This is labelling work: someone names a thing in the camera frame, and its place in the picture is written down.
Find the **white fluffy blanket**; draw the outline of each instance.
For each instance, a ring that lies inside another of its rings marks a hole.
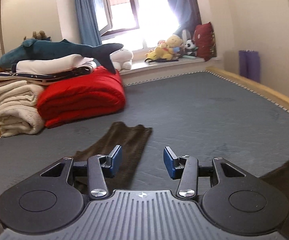
[[[35,106],[43,90],[43,86],[30,84],[25,80],[2,86],[0,87],[0,109],[15,105]]]
[[[15,105],[0,108],[0,131],[3,137],[20,133],[35,134],[44,127],[44,121],[32,106]]]
[[[51,60],[22,60],[17,63],[16,72],[45,75],[55,74],[72,70],[89,61],[93,61],[93,58],[83,57],[78,54]]]

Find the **blue gripper pad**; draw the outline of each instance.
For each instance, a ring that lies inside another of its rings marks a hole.
[[[123,158],[123,151],[120,145],[117,145],[111,153],[107,156],[107,163],[110,163],[110,167],[106,167],[107,169],[107,178],[113,178],[120,167],[121,161]]]
[[[170,147],[165,147],[163,150],[163,162],[166,166],[166,169],[169,173],[170,178],[176,178],[176,168],[174,161],[178,160],[178,157],[174,154]]]

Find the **stuffed animal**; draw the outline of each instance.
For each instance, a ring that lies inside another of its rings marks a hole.
[[[180,57],[182,45],[182,39],[177,35],[172,35],[166,41],[162,41],[160,45],[155,48],[155,52],[159,58],[171,60]]]
[[[38,33],[32,32],[32,37],[29,39],[36,39],[40,41],[51,41],[51,37],[47,37],[44,31],[39,31]]]
[[[158,56],[156,54],[156,52],[154,50],[149,50],[149,52],[145,55],[146,59],[145,62],[149,61],[149,60],[156,60],[158,59]]]
[[[196,46],[196,44],[194,44],[194,42],[192,40],[187,40],[184,47],[185,47],[186,55],[194,56],[194,57],[197,56],[198,47]]]
[[[182,41],[183,44],[186,44],[187,40],[191,40],[191,34],[188,30],[182,31]]]
[[[166,60],[177,58],[181,55],[182,44],[182,39],[177,35],[172,35],[166,41],[160,40],[158,42],[158,46],[146,54],[145,62],[148,60],[157,60],[160,58]]]
[[[112,53],[110,58],[116,70],[131,69],[133,59],[132,51],[120,49]]]
[[[40,41],[28,39],[0,58],[0,67],[2,69],[11,69],[21,60],[50,60],[62,58],[71,54],[79,54],[83,57],[95,58],[102,66],[111,73],[116,70],[110,59],[110,54],[122,49],[120,43],[109,43],[92,47],[89,45],[75,44],[66,39],[60,42]]]

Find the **blue curtain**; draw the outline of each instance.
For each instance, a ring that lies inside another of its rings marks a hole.
[[[181,37],[182,31],[188,30],[192,36],[196,26],[201,24],[197,0],[168,0],[168,3],[180,25],[174,34]]]
[[[75,0],[82,44],[102,44],[95,13],[94,0]]]

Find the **panda plush toy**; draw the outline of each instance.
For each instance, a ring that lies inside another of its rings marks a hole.
[[[187,40],[186,44],[184,45],[186,55],[188,56],[197,56],[198,47],[192,40]]]

